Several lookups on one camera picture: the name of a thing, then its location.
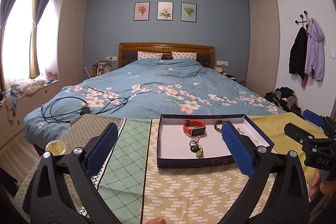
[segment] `smartwatch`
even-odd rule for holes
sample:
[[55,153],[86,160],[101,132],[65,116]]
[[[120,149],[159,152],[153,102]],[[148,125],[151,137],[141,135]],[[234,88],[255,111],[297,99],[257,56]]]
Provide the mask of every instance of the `smartwatch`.
[[183,131],[188,136],[197,136],[205,133],[205,122],[199,120],[185,120]]

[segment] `coat rack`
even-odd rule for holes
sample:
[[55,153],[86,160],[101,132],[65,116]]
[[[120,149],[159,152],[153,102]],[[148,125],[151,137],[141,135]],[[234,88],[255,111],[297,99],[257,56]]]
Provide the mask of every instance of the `coat rack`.
[[300,15],[302,21],[297,21],[297,20],[295,20],[295,23],[296,23],[296,24],[302,23],[302,27],[304,27],[303,23],[304,23],[304,22],[307,22],[307,11],[304,11],[303,13],[306,15],[306,20],[305,20],[305,21],[303,20],[303,15],[302,15],[302,14]]

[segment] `red watch strap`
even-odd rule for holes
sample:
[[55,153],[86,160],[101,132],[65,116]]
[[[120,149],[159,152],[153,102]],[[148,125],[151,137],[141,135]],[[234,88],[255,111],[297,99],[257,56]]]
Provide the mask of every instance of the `red watch strap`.
[[183,124],[183,131],[187,135],[191,136],[193,129],[189,127],[205,127],[205,122],[199,120],[185,120]]

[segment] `box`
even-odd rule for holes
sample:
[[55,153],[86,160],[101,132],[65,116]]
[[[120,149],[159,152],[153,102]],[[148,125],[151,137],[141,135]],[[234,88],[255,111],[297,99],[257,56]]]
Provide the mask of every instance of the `box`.
[[[190,151],[189,142],[194,138],[183,132],[185,120],[205,122],[205,134],[200,135],[199,145],[203,148],[202,158]],[[235,115],[174,115],[162,114],[157,135],[158,168],[197,168],[234,163],[233,157],[222,136],[214,128],[216,121],[230,121],[235,128],[244,131],[256,146],[274,146],[274,143],[245,114]]]

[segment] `watch face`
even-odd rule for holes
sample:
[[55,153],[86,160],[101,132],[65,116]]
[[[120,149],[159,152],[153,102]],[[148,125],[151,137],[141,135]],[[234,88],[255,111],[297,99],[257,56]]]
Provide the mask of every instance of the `watch face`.
[[192,136],[202,135],[205,133],[205,128],[193,128],[191,131]]

